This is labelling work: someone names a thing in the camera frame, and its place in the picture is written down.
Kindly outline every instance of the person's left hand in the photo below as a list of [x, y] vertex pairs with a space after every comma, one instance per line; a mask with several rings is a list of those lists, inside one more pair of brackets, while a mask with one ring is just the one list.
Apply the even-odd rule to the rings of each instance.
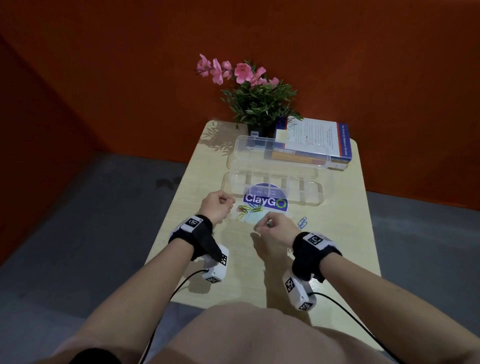
[[211, 192], [203, 199], [198, 214], [207, 216], [215, 226], [227, 217], [234, 203], [235, 198], [223, 191]]

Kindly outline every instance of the light wood tabletop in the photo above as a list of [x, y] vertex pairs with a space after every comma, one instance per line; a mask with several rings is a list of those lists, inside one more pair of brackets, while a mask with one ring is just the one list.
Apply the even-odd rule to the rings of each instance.
[[[223, 121], [209, 121], [195, 148], [165, 220], [148, 255], [147, 262], [167, 244], [170, 232], [185, 218], [194, 215], [202, 199], [210, 192], [228, 191], [228, 166], [235, 141], [246, 135], [247, 128]], [[303, 231], [320, 232], [332, 239], [343, 256], [359, 266], [380, 275], [372, 221], [367, 203], [357, 144], [351, 140], [352, 161], [345, 171], [331, 171], [335, 191], [318, 206], [289, 201], [288, 215], [297, 222], [307, 217]], [[253, 232], [253, 225], [227, 218], [214, 229], [218, 243], [229, 249], [227, 276], [211, 284], [197, 274], [173, 297], [172, 301], [208, 308], [216, 304], [244, 301], [258, 307], [277, 308], [313, 326], [333, 328], [352, 335], [376, 349], [380, 347], [334, 303], [317, 296], [317, 305], [309, 312], [297, 311], [291, 305], [282, 275], [291, 267], [292, 256], [285, 248], [272, 246]], [[184, 276], [202, 269], [204, 261], [191, 262]], [[352, 310], [325, 281], [310, 282], [314, 291], [327, 294]]]

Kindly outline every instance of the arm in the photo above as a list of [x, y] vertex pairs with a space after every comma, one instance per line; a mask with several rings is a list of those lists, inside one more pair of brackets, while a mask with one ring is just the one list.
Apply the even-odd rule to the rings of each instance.
[[[215, 226], [227, 216], [234, 202], [222, 191], [212, 192], [202, 201], [198, 214], [208, 217]], [[67, 345], [69, 349], [43, 363], [67, 363], [80, 351], [97, 347], [109, 350], [122, 363], [137, 364], [193, 251], [186, 241], [172, 240], [87, 318], [74, 336], [83, 344], [75, 348]]]
[[[278, 213], [268, 213], [255, 230], [290, 248], [299, 233]], [[377, 339], [407, 363], [458, 362], [480, 350], [480, 339], [447, 315], [338, 254], [323, 258], [320, 271]]]

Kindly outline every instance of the orange wall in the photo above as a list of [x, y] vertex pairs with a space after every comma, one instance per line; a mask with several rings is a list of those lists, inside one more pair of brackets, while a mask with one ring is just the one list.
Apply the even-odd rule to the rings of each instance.
[[251, 57], [348, 123], [368, 190], [480, 209], [480, 2], [241, 4], [1, 0], [0, 32], [115, 152], [188, 161], [232, 116], [198, 53]]
[[42, 219], [94, 146], [76, 117], [0, 37], [0, 264]]

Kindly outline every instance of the green foliage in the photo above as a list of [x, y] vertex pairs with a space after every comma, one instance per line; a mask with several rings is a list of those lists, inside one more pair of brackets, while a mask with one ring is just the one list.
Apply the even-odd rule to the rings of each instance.
[[222, 90], [227, 102], [235, 113], [238, 122], [255, 126], [267, 126], [281, 116], [293, 116], [299, 120], [302, 116], [290, 108], [292, 97], [297, 94], [292, 86], [281, 80], [276, 87], [272, 85], [256, 85], [251, 88], [249, 82], [244, 82], [232, 91]]

